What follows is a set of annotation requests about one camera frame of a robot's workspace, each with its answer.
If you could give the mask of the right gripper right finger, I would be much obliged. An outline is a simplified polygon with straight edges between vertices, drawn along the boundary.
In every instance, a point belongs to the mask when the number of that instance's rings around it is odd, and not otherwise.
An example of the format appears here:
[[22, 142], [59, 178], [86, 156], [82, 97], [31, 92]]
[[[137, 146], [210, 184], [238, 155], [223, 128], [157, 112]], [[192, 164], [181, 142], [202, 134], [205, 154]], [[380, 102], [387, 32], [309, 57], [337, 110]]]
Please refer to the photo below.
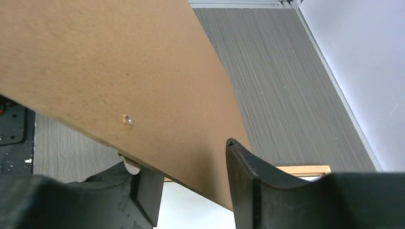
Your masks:
[[314, 181], [290, 175], [226, 143], [238, 229], [402, 229], [404, 173], [331, 173]]

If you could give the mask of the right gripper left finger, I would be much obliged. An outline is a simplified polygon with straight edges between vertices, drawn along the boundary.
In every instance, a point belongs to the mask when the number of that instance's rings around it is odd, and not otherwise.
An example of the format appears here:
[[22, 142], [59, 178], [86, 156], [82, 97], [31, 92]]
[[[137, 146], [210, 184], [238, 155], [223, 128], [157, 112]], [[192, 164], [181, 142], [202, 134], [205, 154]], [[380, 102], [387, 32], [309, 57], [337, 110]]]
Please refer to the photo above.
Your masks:
[[158, 223], [164, 177], [130, 174], [118, 163], [83, 182], [1, 176], [3, 229], [151, 229]]

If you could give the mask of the orange wooden picture frame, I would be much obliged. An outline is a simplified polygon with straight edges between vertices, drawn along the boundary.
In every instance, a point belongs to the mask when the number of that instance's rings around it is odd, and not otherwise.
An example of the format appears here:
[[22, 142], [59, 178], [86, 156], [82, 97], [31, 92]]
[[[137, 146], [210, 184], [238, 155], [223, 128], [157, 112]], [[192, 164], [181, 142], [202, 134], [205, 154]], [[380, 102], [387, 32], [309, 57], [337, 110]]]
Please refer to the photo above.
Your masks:
[[247, 172], [248, 177], [261, 178], [266, 183], [277, 183], [281, 181], [289, 181], [288, 177], [294, 176], [307, 181], [313, 181], [317, 177], [322, 177], [331, 173], [328, 165], [311, 165], [311, 166], [270, 166], [269, 170], [259, 168], [254, 170], [248, 166], [241, 165], [238, 169], [241, 172]]

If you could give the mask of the brown cardboard backing board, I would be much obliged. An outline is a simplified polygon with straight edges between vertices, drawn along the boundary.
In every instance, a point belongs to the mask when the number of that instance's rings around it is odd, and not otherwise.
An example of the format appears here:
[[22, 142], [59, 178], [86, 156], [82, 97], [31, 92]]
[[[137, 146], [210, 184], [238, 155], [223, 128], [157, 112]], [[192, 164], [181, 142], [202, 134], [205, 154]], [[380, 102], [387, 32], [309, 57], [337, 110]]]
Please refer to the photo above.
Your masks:
[[225, 145], [249, 140], [186, 0], [3, 0], [0, 93], [232, 208]]

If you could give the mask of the metal turn clip on backing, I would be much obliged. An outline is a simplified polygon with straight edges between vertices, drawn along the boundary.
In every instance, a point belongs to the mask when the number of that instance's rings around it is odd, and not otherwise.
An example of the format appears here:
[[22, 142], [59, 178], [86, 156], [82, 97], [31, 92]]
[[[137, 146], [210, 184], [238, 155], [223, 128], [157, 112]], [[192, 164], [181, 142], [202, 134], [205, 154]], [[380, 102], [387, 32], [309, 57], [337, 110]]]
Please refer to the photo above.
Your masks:
[[123, 115], [122, 115], [122, 123], [123, 123], [125, 126], [128, 126], [128, 127], [134, 125], [134, 124], [133, 124], [133, 120], [132, 120], [127, 114], [123, 114]]

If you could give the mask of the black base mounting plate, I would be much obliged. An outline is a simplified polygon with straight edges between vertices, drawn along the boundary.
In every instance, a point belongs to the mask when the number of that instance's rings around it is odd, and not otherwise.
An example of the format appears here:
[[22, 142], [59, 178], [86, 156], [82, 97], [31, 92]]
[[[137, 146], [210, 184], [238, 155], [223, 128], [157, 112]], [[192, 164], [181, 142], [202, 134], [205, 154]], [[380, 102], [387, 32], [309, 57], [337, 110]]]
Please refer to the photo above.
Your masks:
[[0, 97], [0, 174], [32, 175], [35, 112]]

